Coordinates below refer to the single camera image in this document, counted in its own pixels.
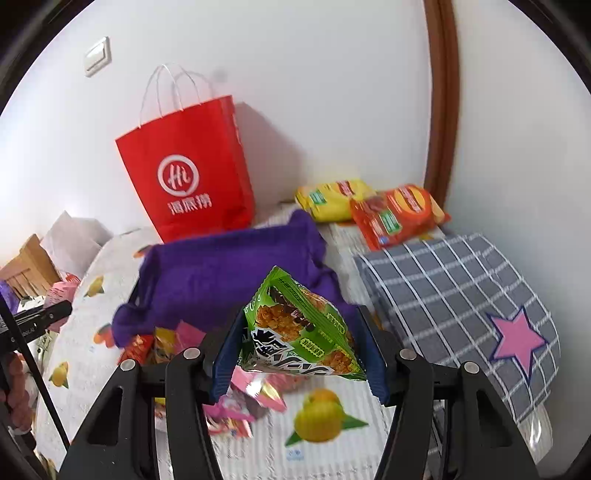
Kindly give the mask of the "person left hand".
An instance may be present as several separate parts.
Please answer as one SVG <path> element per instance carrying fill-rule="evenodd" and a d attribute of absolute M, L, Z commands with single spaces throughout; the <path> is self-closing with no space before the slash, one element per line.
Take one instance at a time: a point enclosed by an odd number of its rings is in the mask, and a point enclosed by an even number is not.
<path fill-rule="evenodd" d="M 11 421 L 14 427 L 20 431 L 28 431 L 32 425 L 33 411 L 29 406 L 29 394 L 25 388 L 23 364 L 14 353 L 6 355 L 5 359 L 11 387 L 8 394 L 1 391 L 1 401 L 12 409 Z"/>

